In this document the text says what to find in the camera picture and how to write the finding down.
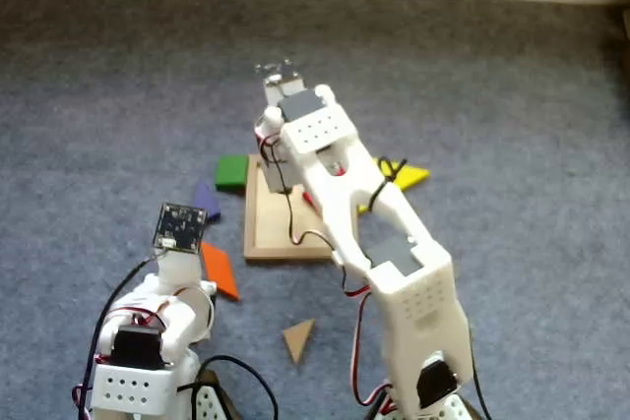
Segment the floor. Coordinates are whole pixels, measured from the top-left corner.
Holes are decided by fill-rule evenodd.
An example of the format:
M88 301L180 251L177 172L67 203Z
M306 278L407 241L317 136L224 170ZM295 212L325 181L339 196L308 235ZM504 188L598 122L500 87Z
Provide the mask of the floor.
M374 154L431 170L408 196L456 262L494 418L627 418L623 38L606 9L493 0L0 0L0 417L76 415L95 318L150 251L160 203L189 203L220 155L255 151L253 65L287 56ZM220 205L206 239L242 301L220 301L200 354L254 365L282 418L362 418L340 275L246 265L243 200ZM379 241L383 224L364 223ZM295 367L281 332L309 318ZM364 393L385 376L381 334L368 305ZM269 418L246 373L217 369L246 419Z

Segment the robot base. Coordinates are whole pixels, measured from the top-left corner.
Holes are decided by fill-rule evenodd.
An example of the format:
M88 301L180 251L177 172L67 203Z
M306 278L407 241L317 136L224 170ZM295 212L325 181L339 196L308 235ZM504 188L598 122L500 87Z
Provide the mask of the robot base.
M173 371L98 365L94 373L93 420L191 420L191 391L176 390L194 382L199 365L190 349ZM200 388L196 401L195 420L229 420L214 388Z
M383 415L379 413L385 403L386 394L383 392L365 416L365 420L411 420L403 416L398 410ZM481 420L478 413L458 395L449 395L443 400L443 408L433 416L421 417L422 420Z

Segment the black wire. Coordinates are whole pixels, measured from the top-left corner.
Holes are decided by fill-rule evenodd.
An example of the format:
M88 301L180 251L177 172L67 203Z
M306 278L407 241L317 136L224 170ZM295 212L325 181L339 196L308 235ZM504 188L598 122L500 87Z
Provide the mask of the black wire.
M403 169L403 167L405 166L405 164L407 164L407 160L403 159L398 166L394 167L394 164L392 164L392 161L387 157L387 156L381 156L378 158L378 169L383 172L383 163L385 163L387 165L387 167L390 168L390 174L389 176L385 175L385 173L383 173L383 175L385 175L385 179L383 179L383 182L381 182L381 185L378 186L376 188L376 191L374 191L374 194L372 194L372 196L370 197L370 202L367 205L367 210L368 211L372 211L372 208L374 207L374 202L376 201L376 198L379 196L379 194L381 193L381 191L383 190L383 188L387 185L388 182L394 182L396 180L396 176L398 176L398 173L401 172L401 169Z
M187 388L187 389L192 389L193 390L193 396L192 396L192 400L191 400L191 405L193 406L193 416L192 418L197 418L196 417L196 412L197 412L197 405L196 405L196 399L197 399L197 392L199 391L199 389L202 387L202 384L209 384L209 383L202 383L199 381L199 378L201 377L202 373L206 370L206 368L211 364L214 363L215 361L228 361L230 363L234 363L237 366L240 366L241 368L243 368L245 371L247 371L249 374L251 374L252 376L254 376L256 378L256 380L260 383L260 385L263 387L263 389L265 390L265 392L267 393L267 395L269 396L269 400L272 403L272 406L274 408L274 416L273 419L274 420L278 420L278 402L276 401L276 396L274 395L274 392L272 391L272 388L269 387L269 385L267 384L267 382L265 381L265 379L258 373L258 371L256 371L254 368L252 368L250 365L248 365L247 363L245 363L244 361L241 361L238 358L235 358L234 356L230 356L228 354L218 354L215 356L212 356L210 358L208 358L207 360L205 360L203 363L201 363L201 366L199 367L199 371L197 372L197 377L195 378L196 382L193 383L193 385L186 385L186 386L182 386L181 388L177 389L177 391L183 390L183 388Z
M485 415L486 420L492 420L492 415L488 411L488 407L485 405L485 400L483 398L483 392L481 392L481 383L479 382L479 377L476 373L476 363L474 362L474 351L473 351L473 332L469 329L470 339L471 339L471 358L472 358L472 380L474 381L474 389L476 390L476 396L479 399L479 403L481 404L481 410L483 410L483 415Z
M481 392L481 384L479 383L479 377L476 373L476 365L474 363L474 356L472 357L472 379L474 380L474 389L476 390L476 396L479 398L479 403L481 404L481 410L483 410L483 415L485 415L486 420L492 420L492 416L490 412L488 412L488 407L485 405L485 400L483 399L483 393Z
M274 151L274 146L276 143L277 142L273 142L271 144L270 150L272 152L272 159L274 160L273 163L276 165L276 169L278 170L278 175L280 176L280 182L283 185L283 190L284 190L283 193L284 193L284 196L286 197L286 204L288 205L288 239L293 245L298 246L302 244L302 241L304 241L304 238L306 238L306 235L315 235L319 239L321 239L324 243L326 243L331 250L335 251L333 244L330 241L328 241L328 239L324 235L318 233L317 231L306 230L304 231L304 233L300 235L300 237L297 239L297 242L293 240L293 206L291 205L291 199L288 196L286 183L284 182L283 171L281 170L278 160L276 159L276 152Z
M107 299L107 302L105 302L105 305L102 308L102 311L100 312L100 315L98 316L98 321L96 322L96 325L94 326L94 333L92 335L92 342L90 343L90 352L88 353L88 363L86 364L86 371L85 371L85 373L83 375L83 382L81 384L81 394L79 396L79 413L78 413L78 416L77 416L78 420L84 420L83 414L84 414L84 409L86 408L86 402L87 402L87 399L88 399L87 386L90 383L90 377L92 376L92 367L94 365L94 360L95 360L96 346L98 345L98 336L100 335L100 330L102 329L102 325L103 325L103 323L105 321L105 317L107 316L107 313L109 312L109 307L111 307L111 304L114 302L114 300L116 299L116 297L118 296L120 291L125 287L125 285L127 285L127 283L131 279L133 279L134 276L144 266L146 266L151 261L156 260L159 256L162 256L163 254L164 253L159 253L157 255L153 255L150 258L146 258L145 260L139 262L138 265L135 266L132 270L130 270L129 273L125 276L125 278L122 279L122 282L120 282L116 286L116 288L113 290L113 292L111 293L111 295Z

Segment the green block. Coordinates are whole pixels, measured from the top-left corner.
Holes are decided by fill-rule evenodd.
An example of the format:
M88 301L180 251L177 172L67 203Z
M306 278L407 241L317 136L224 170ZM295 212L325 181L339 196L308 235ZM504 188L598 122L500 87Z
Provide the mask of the green block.
M215 188L218 191L238 191L247 185L249 156L221 156L215 171Z

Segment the purple triangle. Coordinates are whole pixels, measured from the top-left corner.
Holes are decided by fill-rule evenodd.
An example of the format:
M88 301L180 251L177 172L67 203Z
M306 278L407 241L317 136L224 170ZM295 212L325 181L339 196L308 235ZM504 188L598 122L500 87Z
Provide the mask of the purple triangle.
M205 209L208 213L208 220L214 221L221 217L219 201L217 196L210 189L206 181L199 181L195 186L195 197L193 197L193 207Z

